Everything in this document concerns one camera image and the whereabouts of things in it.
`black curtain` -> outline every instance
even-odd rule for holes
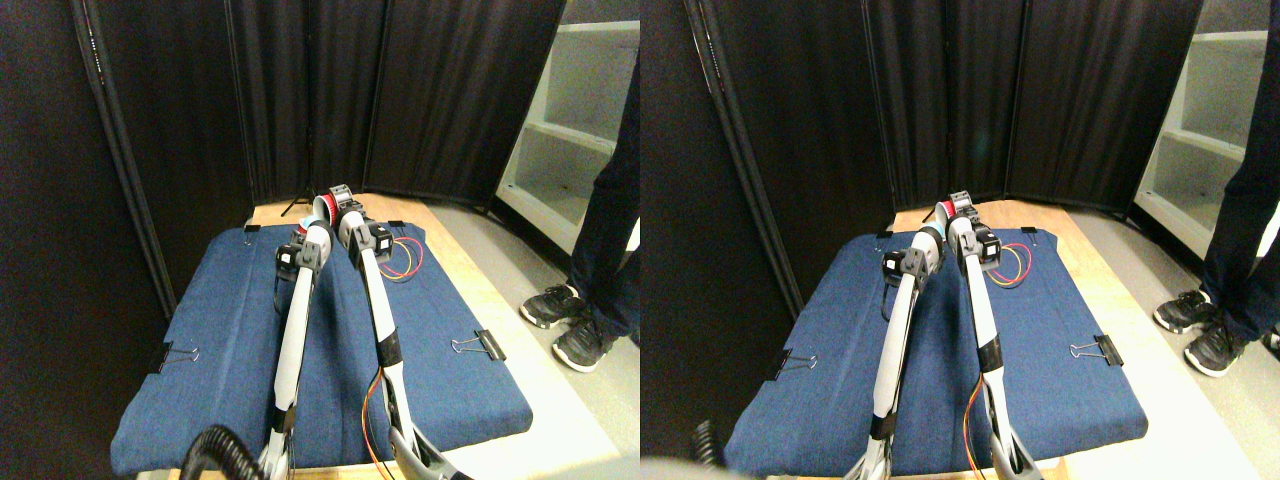
[[[111,436],[164,335],[74,18],[67,1],[0,4],[6,477],[110,477]]]
[[[365,189],[488,204],[563,0],[388,8]]]
[[[1201,4],[1029,3],[1006,192],[1126,210]]]
[[[244,223],[253,204],[237,115],[227,14],[207,1],[88,1],[93,47],[122,154],[174,298],[205,247]]]
[[[968,189],[1126,209],[1199,5],[868,1],[895,207]]]
[[[899,210],[1004,195],[1023,4],[868,4]]]
[[[236,97],[224,108],[234,106],[244,124],[256,205],[293,198],[307,186],[312,88],[307,76],[307,10],[317,4],[224,0],[219,5],[230,17],[221,27],[234,44],[236,61],[228,69],[234,76]]]
[[[849,239],[893,219],[879,122],[867,114],[876,95],[863,9],[851,1],[701,4],[717,23],[719,76],[732,81],[731,105],[803,305]]]
[[[346,183],[364,189],[378,59],[387,4],[329,0],[308,4],[311,45],[311,172],[316,191]]]
[[[364,189],[387,1],[228,1],[253,202]]]
[[[640,453],[687,457],[712,419],[727,439],[782,348],[791,316],[765,257],[687,12],[645,3],[639,155],[646,169]]]

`black jeans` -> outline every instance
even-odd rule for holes
[[[640,219],[640,165],[635,131],[636,79],[631,78],[613,157],[595,177],[582,230],[573,244],[568,284],[591,307],[604,333],[626,337],[640,330],[640,251],[622,265],[631,229]]]
[[[1203,288],[1235,338],[1256,340],[1280,320],[1280,237],[1253,266],[1280,202],[1280,0],[1271,3],[1267,52],[1240,170],[1226,183],[1204,255]]]

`wooden table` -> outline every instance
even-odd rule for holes
[[[526,433],[444,452],[453,465],[477,480],[534,479],[618,456],[595,417],[556,367],[549,352],[538,344],[524,320],[507,306],[426,205],[375,193],[356,195],[356,200],[365,205],[365,211],[374,219],[404,220],[426,230],[426,247],[453,280],[480,325],[502,342],[507,353],[507,369],[534,411],[534,424]],[[282,218],[280,212],[287,205],[288,202],[278,202],[259,206],[248,223],[294,224],[311,212],[310,205],[296,205],[289,215]],[[398,479],[404,477],[399,475],[396,462],[388,465]],[[170,471],[169,477],[178,479],[178,471]],[[206,472],[204,477],[220,479],[221,475]],[[381,479],[372,463],[301,468],[294,477]]]
[[[1069,454],[1047,479],[1257,479],[1213,406],[1111,268],[1059,206],[1023,201],[977,205],[991,228],[1037,227],[1057,236],[1057,255],[1089,311],[1124,355],[1124,371],[1147,412],[1147,435]],[[893,232],[914,232],[932,207],[897,214]],[[995,479],[991,470],[988,479]],[[972,479],[972,472],[923,476]]]

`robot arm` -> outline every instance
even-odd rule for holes
[[[897,285],[893,311],[884,333],[884,348],[881,349],[879,369],[876,374],[876,388],[872,393],[872,431],[867,440],[863,458],[845,474],[845,480],[878,480],[890,476],[893,443],[893,426],[897,419],[897,398],[902,387],[902,364],[906,358],[906,339],[911,329],[911,310],[915,298],[924,291],[929,275],[942,268],[945,253],[942,230],[947,223],[948,210],[943,204],[933,209],[929,223],[922,227],[911,246],[884,253],[881,268],[884,282]]]
[[[374,337],[378,347],[378,365],[383,370],[383,399],[387,419],[390,422],[390,444],[396,452],[396,463],[406,477],[422,480],[467,480],[465,474],[449,463],[417,430],[410,415],[404,393],[404,361],[401,357],[399,335],[392,319],[392,307],[387,301],[387,288],[378,264],[390,259],[392,234],[378,221],[365,216],[365,209],[346,186],[334,187],[324,200],[326,207],[332,200],[337,211],[338,241],[347,247],[351,262],[365,280],[365,293],[372,312]]]
[[[402,475],[410,480],[471,479],[449,463],[413,425],[404,393],[399,337],[387,301],[387,288],[378,274],[378,264],[390,260],[392,234],[365,216],[364,206],[352,197],[347,186],[333,187],[317,196],[312,202],[312,215],[301,221],[289,243],[276,250],[276,275],[296,280],[296,284],[275,367],[271,431],[257,463],[248,461],[244,444],[230,430],[214,425],[192,442],[183,462],[182,479],[198,479],[206,467],[218,467],[232,479],[287,477],[311,291],[329,259],[335,237],[347,247],[352,265],[364,278],[374,320],[378,364],[385,379],[383,398],[390,424],[390,444]]]
[[[987,415],[991,419],[992,462],[1002,480],[1041,480],[1043,476],[1027,453],[1018,434],[1009,425],[1005,404],[1004,361],[1000,355],[1000,335],[996,332],[991,297],[982,273],[1000,266],[1000,239],[979,221],[968,192],[951,195],[938,202],[929,221],[915,233],[911,246],[884,253],[881,262],[888,284],[899,285],[893,311],[884,334],[879,370],[876,374],[870,438],[861,460],[845,475],[845,480],[881,480],[891,474],[893,426],[897,417],[897,399],[902,384],[902,364],[911,326],[915,298],[931,274],[941,269],[945,246],[956,253],[961,271],[968,279],[969,298],[973,302],[973,323],[978,342],[978,364],[987,394]]]
[[[297,406],[298,375],[302,371],[302,349],[307,338],[307,314],[311,307],[311,291],[316,278],[329,260],[333,230],[324,219],[308,216],[293,232],[288,244],[275,252],[276,275],[285,280],[296,280],[289,314],[284,320],[284,335],[280,340],[280,357],[275,364],[273,385],[275,403],[271,415],[271,431],[266,447],[259,457],[259,463],[266,477],[284,479],[289,470],[289,445],[293,436],[294,407]]]
[[[987,392],[983,399],[991,420],[991,458],[1001,480],[1041,480],[1043,475],[1023,442],[1009,424],[1005,403],[1005,361],[1000,353],[1000,333],[991,311],[991,297],[982,273],[1000,266],[1000,239],[983,225],[968,192],[951,196],[955,215],[947,227],[947,239],[960,261],[969,285],[973,328],[978,342],[978,367]]]

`black sneaker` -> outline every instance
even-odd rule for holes
[[[552,352],[570,369],[590,374],[617,339],[600,332],[600,325],[594,319],[585,317],[552,343]]]
[[[1274,330],[1267,332],[1266,335],[1262,335],[1262,344],[1266,346],[1271,353],[1280,353],[1280,326],[1276,326]]]
[[[1210,303],[1208,293],[1190,291],[1165,302],[1151,316],[1165,330],[1183,333],[1192,325],[1212,320],[1215,312],[1217,312],[1217,306]]]
[[[540,329],[549,329],[558,321],[581,314],[586,301],[577,296],[577,289],[570,285],[556,285],[545,293],[525,301],[520,306],[520,316]]]
[[[1249,344],[1247,340],[1240,340],[1226,332],[1226,325],[1221,321],[1215,321],[1212,325],[1204,329],[1204,333],[1199,338],[1192,340],[1192,344],[1187,346],[1183,355],[1187,356],[1187,362],[1192,364],[1196,370],[1202,374],[1220,378],[1226,375],[1226,369],[1235,362],[1244,353],[1244,346]]]

